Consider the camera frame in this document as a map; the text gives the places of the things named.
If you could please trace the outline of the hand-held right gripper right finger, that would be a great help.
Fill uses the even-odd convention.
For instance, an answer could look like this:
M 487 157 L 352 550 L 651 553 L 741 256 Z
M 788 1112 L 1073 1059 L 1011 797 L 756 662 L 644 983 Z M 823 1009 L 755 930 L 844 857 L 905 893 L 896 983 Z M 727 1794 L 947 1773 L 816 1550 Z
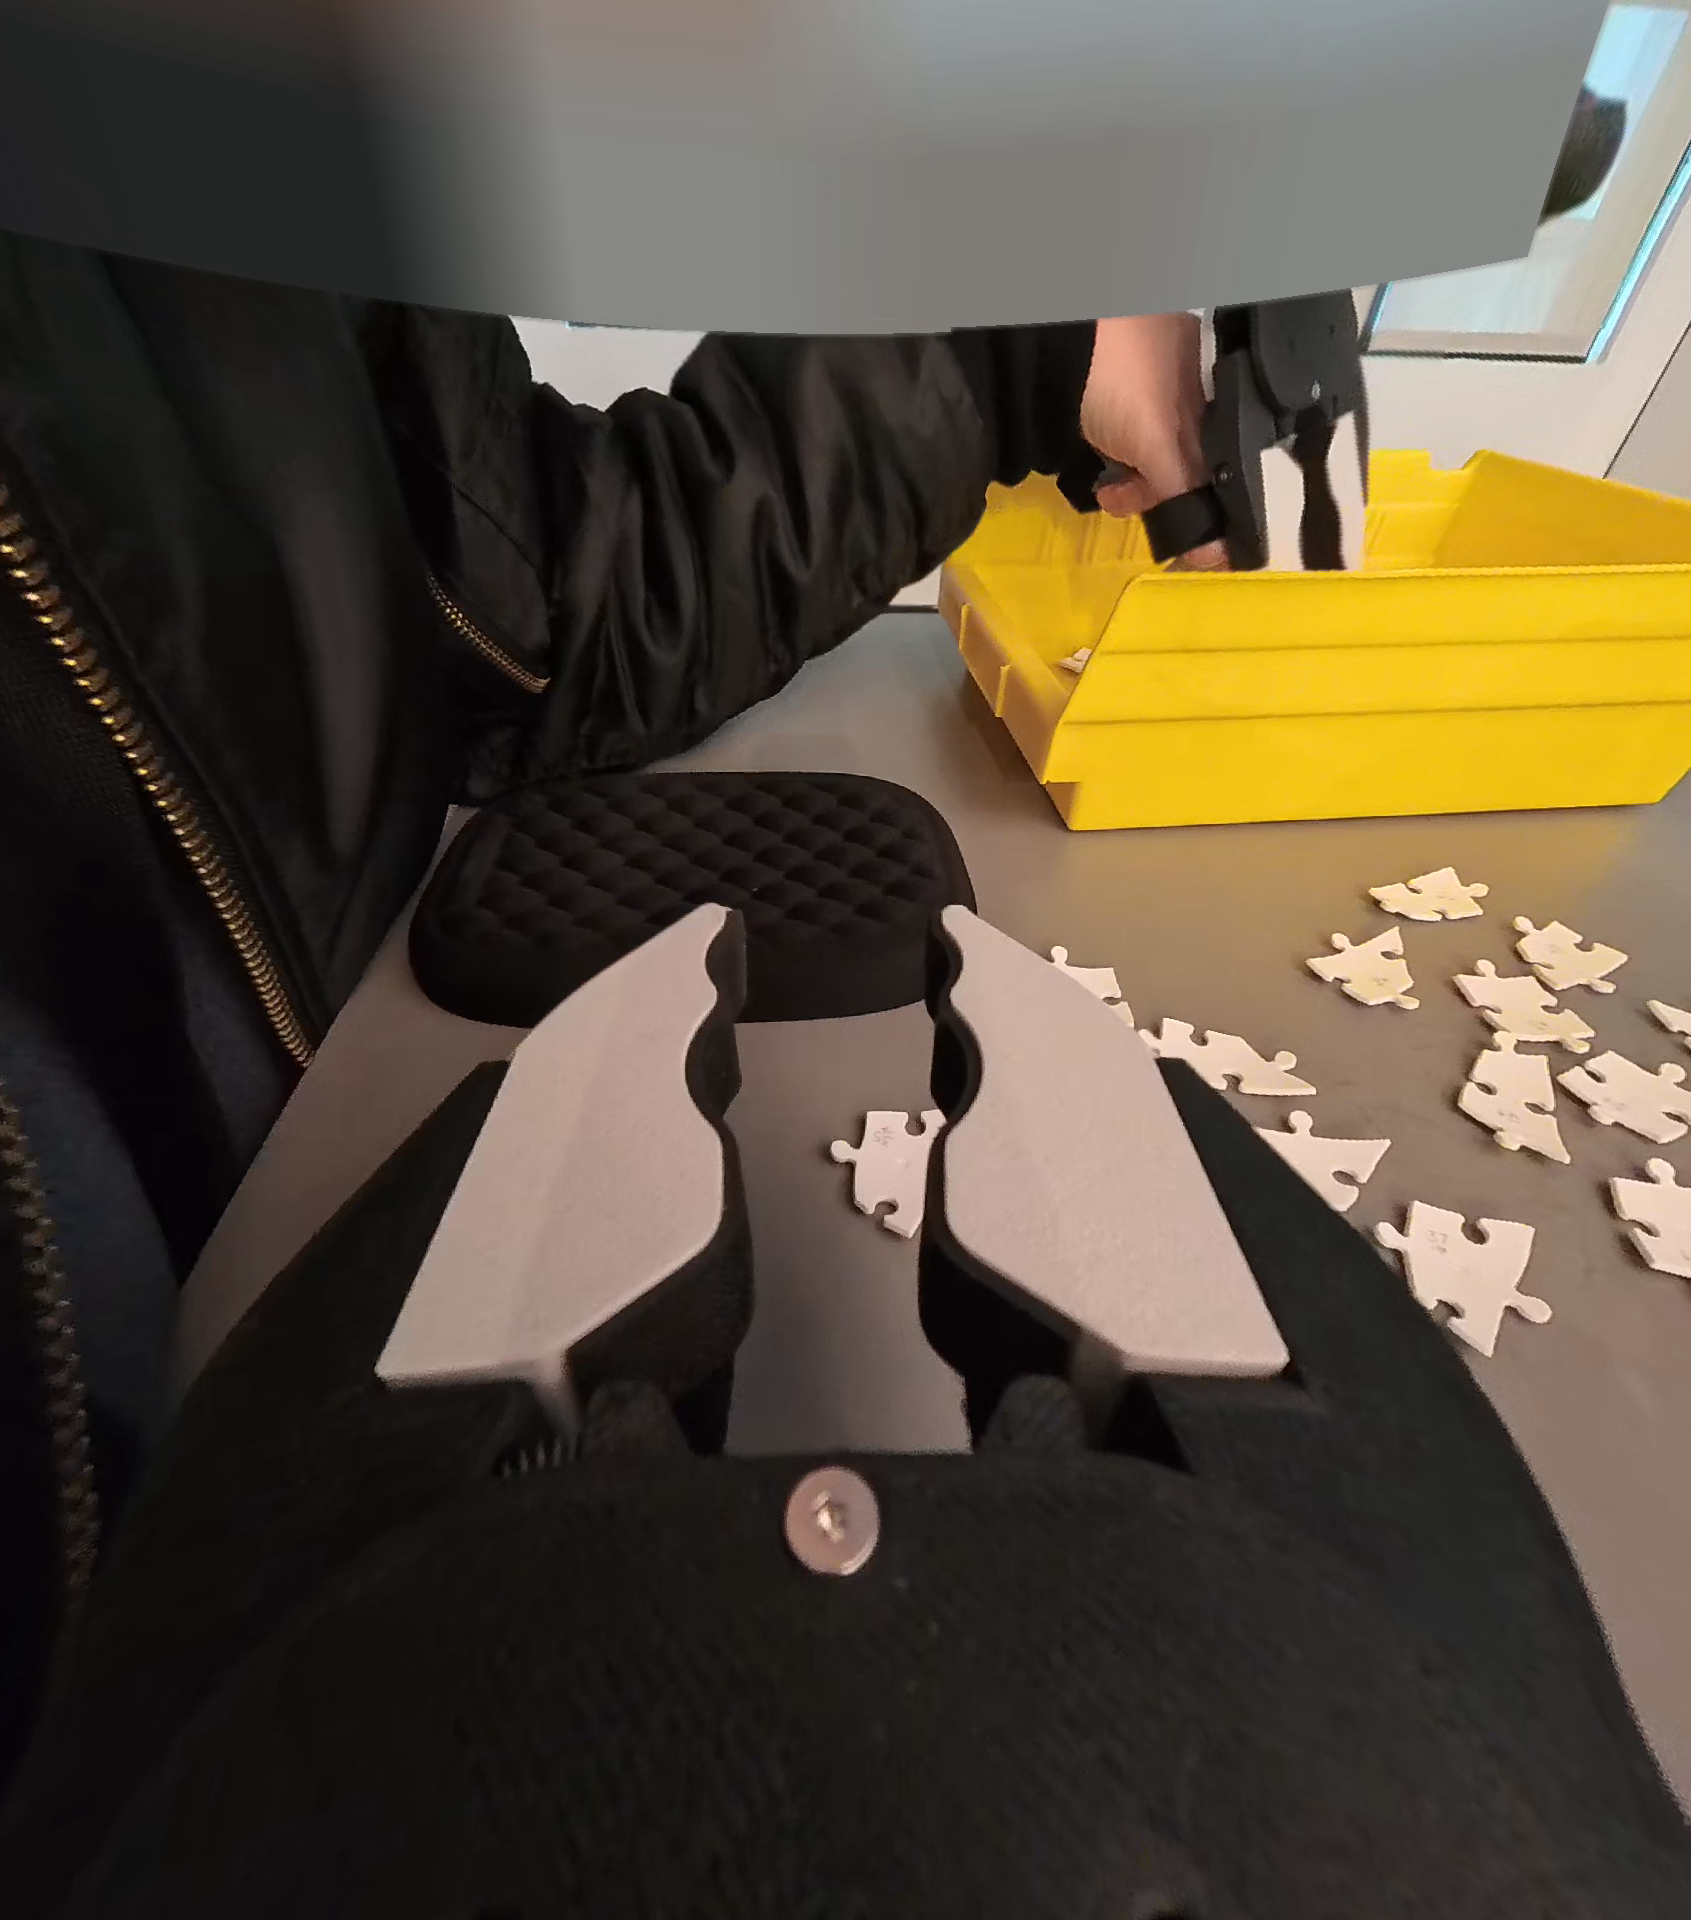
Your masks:
M 966 905 L 931 956 L 935 1242 L 1087 1374 L 1278 1378 L 1289 1348 L 1139 1032 Z

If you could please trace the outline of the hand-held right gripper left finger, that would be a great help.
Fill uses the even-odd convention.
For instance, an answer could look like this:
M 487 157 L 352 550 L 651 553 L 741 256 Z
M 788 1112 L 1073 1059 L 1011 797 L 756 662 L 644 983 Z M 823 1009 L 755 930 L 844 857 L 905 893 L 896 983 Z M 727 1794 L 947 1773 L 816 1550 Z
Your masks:
M 699 1390 L 735 1365 L 755 1317 L 741 1007 L 744 920 L 703 903 L 522 1040 L 380 1383 Z

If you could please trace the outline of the yellow plastic bin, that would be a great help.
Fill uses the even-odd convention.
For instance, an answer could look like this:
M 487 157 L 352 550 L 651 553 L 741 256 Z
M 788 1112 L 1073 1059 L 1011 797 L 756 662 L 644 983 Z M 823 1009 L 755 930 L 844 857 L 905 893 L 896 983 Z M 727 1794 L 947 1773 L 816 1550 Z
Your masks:
M 1166 570 L 1029 478 L 939 606 L 1073 832 L 1640 807 L 1691 771 L 1691 501 L 1506 454 L 1376 451 L 1357 573 Z

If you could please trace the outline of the spread of white jigsaw pieces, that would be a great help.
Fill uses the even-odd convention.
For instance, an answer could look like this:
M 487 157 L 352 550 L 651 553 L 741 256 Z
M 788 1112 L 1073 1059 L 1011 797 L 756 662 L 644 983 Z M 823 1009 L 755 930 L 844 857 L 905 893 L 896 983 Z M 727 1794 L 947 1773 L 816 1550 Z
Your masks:
M 1439 920 L 1475 914 L 1487 893 L 1455 870 L 1424 873 L 1398 885 L 1372 888 L 1372 900 L 1392 914 Z M 1667 1063 L 1644 1069 L 1616 1049 L 1594 1054 L 1585 1068 L 1571 1068 L 1552 1081 L 1551 1059 L 1533 1046 L 1566 1046 L 1575 1058 L 1592 1049 L 1589 1022 L 1557 1002 L 1557 989 L 1613 993 L 1613 972 L 1626 965 L 1626 953 L 1585 944 L 1567 922 L 1533 925 L 1517 916 L 1513 929 L 1517 957 L 1535 972 L 1509 976 L 1481 961 L 1454 976 L 1458 994 L 1487 1022 L 1491 1043 L 1469 1068 L 1454 1095 L 1454 1107 L 1481 1127 L 1502 1152 L 1531 1152 L 1554 1167 L 1571 1167 L 1554 1116 L 1554 1090 L 1571 1092 L 1585 1113 L 1603 1127 L 1623 1127 L 1636 1138 L 1667 1147 L 1691 1133 L 1691 1087 L 1686 1069 Z M 1135 1028 L 1113 967 L 1073 965 L 1070 947 L 1055 945 L 1049 965 L 1071 978 L 1097 1004 L 1134 1028 L 1154 1063 L 1194 1068 L 1216 1092 L 1241 1092 L 1257 1099 L 1311 1096 L 1314 1087 L 1297 1073 L 1297 1058 L 1278 1049 L 1257 1053 L 1241 1034 L 1199 1029 L 1194 1022 L 1160 1017 L 1154 1029 Z M 1361 1007 L 1417 1007 L 1396 929 L 1372 941 L 1352 944 L 1334 934 L 1334 953 L 1314 956 L 1308 971 L 1344 989 Z M 1649 1002 L 1649 1013 L 1691 1046 L 1691 1009 Z M 851 1167 L 851 1202 L 887 1234 L 913 1237 L 926 1224 L 926 1178 L 931 1147 L 944 1128 L 937 1109 L 870 1109 L 859 1138 L 829 1141 L 833 1164 Z M 1392 1138 L 1319 1136 L 1310 1112 L 1294 1109 L 1283 1127 L 1256 1128 L 1257 1138 L 1289 1167 L 1334 1214 L 1346 1214 L 1380 1172 Z M 1625 1225 L 1636 1257 L 1659 1275 L 1691 1282 L 1691 1187 L 1677 1169 L 1649 1162 L 1644 1177 L 1615 1177 L 1608 1184 L 1609 1205 Z M 1552 1304 L 1525 1288 L 1535 1246 L 1531 1224 L 1478 1219 L 1412 1202 L 1404 1225 L 1385 1224 L 1376 1242 L 1398 1255 L 1408 1292 L 1465 1348 L 1492 1358 L 1509 1313 L 1531 1326 L 1548 1326 Z

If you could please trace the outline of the person's left forearm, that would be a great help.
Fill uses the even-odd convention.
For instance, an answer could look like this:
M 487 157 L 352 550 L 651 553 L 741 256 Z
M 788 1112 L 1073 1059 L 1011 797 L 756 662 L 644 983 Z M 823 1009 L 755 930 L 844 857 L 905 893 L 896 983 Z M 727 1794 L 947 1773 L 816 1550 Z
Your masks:
M 1060 475 L 1093 323 L 708 336 L 667 394 L 600 413 L 511 341 L 496 460 L 525 672 L 466 748 L 466 801 L 643 770 L 782 692 L 942 565 L 993 487 Z

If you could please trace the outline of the person's left hand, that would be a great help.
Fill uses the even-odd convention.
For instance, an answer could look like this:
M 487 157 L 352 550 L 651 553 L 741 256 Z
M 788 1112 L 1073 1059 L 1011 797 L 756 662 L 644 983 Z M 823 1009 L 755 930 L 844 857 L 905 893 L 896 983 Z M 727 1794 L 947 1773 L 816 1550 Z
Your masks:
M 1080 426 L 1102 470 L 1123 472 L 1097 483 L 1106 516 L 1139 519 L 1211 481 L 1206 406 L 1201 311 L 1097 323 Z

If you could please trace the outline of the large window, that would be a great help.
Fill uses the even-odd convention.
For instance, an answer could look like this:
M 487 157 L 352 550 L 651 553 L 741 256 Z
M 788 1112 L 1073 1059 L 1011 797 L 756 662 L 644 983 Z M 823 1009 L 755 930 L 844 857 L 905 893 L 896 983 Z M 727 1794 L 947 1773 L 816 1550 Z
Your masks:
M 1585 84 L 1626 113 L 1604 184 L 1548 220 L 1525 259 L 1380 290 L 1382 357 L 1598 362 L 1691 191 L 1691 3 L 1616 3 Z

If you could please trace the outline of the person's jacketed torso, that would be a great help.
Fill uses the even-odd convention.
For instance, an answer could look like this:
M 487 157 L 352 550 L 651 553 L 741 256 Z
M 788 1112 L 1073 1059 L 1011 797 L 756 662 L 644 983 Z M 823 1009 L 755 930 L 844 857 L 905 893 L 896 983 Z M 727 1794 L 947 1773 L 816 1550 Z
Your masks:
M 0 1799 L 182 1291 L 477 779 L 551 744 L 509 320 L 0 230 Z

